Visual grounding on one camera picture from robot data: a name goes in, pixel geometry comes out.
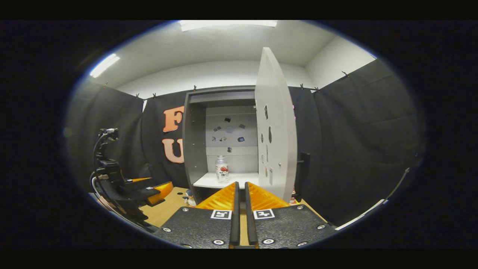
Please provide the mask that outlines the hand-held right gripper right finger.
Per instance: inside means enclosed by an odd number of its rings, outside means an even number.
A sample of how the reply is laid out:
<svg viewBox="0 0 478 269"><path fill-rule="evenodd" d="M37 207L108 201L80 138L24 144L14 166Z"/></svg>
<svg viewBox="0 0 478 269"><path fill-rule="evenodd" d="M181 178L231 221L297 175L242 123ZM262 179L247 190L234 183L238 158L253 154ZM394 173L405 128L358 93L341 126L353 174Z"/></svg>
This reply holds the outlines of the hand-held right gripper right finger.
<svg viewBox="0 0 478 269"><path fill-rule="evenodd" d="M245 184L245 203L249 244L256 248L308 247L337 233L307 205L287 204L251 182Z"/></svg>

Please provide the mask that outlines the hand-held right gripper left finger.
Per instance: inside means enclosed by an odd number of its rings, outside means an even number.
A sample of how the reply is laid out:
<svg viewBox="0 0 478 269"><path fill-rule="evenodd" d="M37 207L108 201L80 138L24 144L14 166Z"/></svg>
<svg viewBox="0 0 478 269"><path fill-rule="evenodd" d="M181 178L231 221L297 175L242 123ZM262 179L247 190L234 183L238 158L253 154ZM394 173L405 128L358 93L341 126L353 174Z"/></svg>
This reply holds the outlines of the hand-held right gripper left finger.
<svg viewBox="0 0 478 269"><path fill-rule="evenodd" d="M234 182L196 207L181 207L155 236L183 248L234 248L240 243L239 196Z"/></svg>

